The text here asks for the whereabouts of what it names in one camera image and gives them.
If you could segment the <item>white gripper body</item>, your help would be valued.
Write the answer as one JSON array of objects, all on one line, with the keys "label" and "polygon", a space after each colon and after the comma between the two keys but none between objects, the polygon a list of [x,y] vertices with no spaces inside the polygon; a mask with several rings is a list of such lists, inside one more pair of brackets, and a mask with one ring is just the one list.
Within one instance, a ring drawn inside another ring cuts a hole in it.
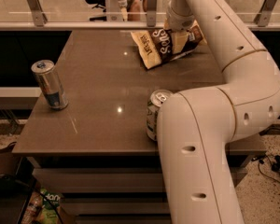
[{"label": "white gripper body", "polygon": [[174,11],[172,3],[168,4],[166,10],[166,20],[164,22],[164,29],[173,32],[186,31],[194,23],[195,18],[192,12],[188,15],[181,15]]}]

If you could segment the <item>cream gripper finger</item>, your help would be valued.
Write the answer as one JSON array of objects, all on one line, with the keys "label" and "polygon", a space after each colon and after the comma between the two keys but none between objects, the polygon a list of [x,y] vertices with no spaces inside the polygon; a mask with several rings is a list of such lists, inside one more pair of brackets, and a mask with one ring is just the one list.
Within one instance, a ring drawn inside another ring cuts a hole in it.
[{"label": "cream gripper finger", "polygon": [[173,43],[173,54],[177,54],[184,48],[188,40],[188,33],[186,31],[172,32],[171,38]]}]

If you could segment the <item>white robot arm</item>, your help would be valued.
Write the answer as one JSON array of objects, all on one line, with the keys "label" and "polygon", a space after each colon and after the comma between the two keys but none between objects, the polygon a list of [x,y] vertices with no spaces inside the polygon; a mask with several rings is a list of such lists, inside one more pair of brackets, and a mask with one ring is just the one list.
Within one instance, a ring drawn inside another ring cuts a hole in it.
[{"label": "white robot arm", "polygon": [[245,224],[225,154],[280,116],[280,71],[224,0],[171,0],[169,26],[200,25],[225,82],[179,91],[158,114],[161,168],[172,224]]}]

